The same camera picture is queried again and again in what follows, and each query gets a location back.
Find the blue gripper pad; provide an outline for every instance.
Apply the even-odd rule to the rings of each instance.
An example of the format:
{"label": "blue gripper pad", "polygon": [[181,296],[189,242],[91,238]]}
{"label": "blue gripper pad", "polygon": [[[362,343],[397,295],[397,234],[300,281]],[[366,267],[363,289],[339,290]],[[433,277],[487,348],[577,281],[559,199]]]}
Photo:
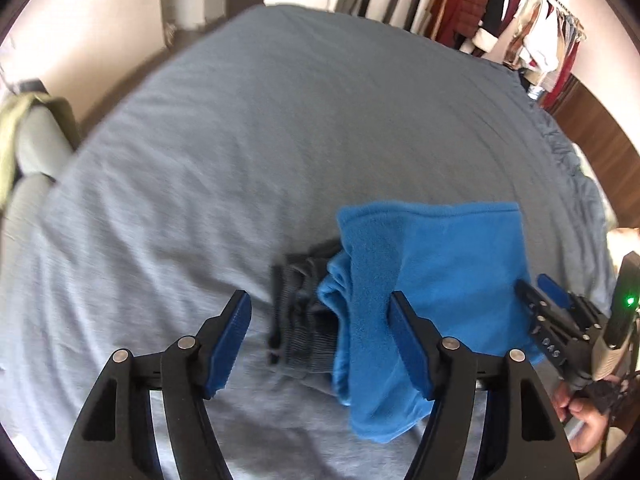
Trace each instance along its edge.
{"label": "blue gripper pad", "polygon": [[[232,309],[231,313],[226,312],[228,308]],[[228,321],[211,353],[209,379],[204,386],[209,397],[225,387],[231,368],[236,362],[240,345],[251,321],[251,297],[244,292],[235,306],[228,304],[220,314],[220,318],[225,317],[228,317]]]}
{"label": "blue gripper pad", "polygon": [[407,314],[392,294],[389,299],[388,323],[391,334],[398,346],[398,352],[404,363],[411,384],[425,399],[433,398],[433,383],[429,377],[429,361]]}
{"label": "blue gripper pad", "polygon": [[546,274],[538,276],[538,288],[560,308],[571,307],[571,299],[567,292]]}

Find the human hand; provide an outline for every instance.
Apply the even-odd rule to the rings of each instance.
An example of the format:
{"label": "human hand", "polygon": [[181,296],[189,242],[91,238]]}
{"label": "human hand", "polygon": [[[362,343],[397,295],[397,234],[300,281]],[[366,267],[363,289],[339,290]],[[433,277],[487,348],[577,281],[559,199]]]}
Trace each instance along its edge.
{"label": "human hand", "polygon": [[571,413],[584,422],[582,429],[569,441],[574,453],[590,452],[604,436],[607,415],[601,414],[589,399],[572,399],[572,392],[564,381],[554,391],[551,404],[560,421],[564,421],[568,413]]}

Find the bed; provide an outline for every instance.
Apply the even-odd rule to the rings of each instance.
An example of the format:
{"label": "bed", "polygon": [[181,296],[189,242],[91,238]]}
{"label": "bed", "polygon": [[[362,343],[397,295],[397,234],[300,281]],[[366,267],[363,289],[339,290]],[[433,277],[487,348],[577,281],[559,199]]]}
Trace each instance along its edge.
{"label": "bed", "polygon": [[530,272],[606,309],[598,189],[517,75],[380,23],[256,7],[149,77],[50,193],[0,329],[20,430],[55,471],[114,349],[161,351],[243,288],[252,323],[207,403],[234,477],[402,478],[418,431],[359,440],[335,398],[266,366],[272,265],[335,237],[339,207],[386,199],[516,201]]}

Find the metal screw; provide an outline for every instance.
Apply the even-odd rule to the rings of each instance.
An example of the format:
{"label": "metal screw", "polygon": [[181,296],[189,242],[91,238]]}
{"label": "metal screw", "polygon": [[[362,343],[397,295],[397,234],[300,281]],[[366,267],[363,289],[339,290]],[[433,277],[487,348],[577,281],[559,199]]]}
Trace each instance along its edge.
{"label": "metal screw", "polygon": [[193,348],[193,345],[196,344],[196,338],[192,335],[186,335],[178,339],[178,348],[182,348],[183,350],[188,350],[189,348]]}
{"label": "metal screw", "polygon": [[442,346],[447,350],[457,350],[460,348],[460,341],[455,337],[445,337],[442,339]]}
{"label": "metal screw", "polygon": [[517,363],[521,363],[524,361],[524,352],[522,350],[518,350],[514,348],[513,350],[509,350],[509,357],[516,361]]}
{"label": "metal screw", "polygon": [[121,363],[123,361],[126,361],[127,357],[129,357],[129,352],[127,352],[126,350],[116,350],[113,353],[112,359],[117,363]]}

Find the blue towel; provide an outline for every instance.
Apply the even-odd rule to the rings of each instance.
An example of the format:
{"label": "blue towel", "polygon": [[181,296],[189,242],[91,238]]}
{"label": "blue towel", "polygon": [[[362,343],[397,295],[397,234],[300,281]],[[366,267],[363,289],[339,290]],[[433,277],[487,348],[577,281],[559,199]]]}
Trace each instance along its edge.
{"label": "blue towel", "polygon": [[529,279],[517,204],[378,202],[345,207],[337,219],[344,251],[329,262],[318,297],[339,319],[334,391],[358,436],[388,442],[431,411],[389,332],[394,290],[475,352],[520,348],[542,358],[513,291]]}

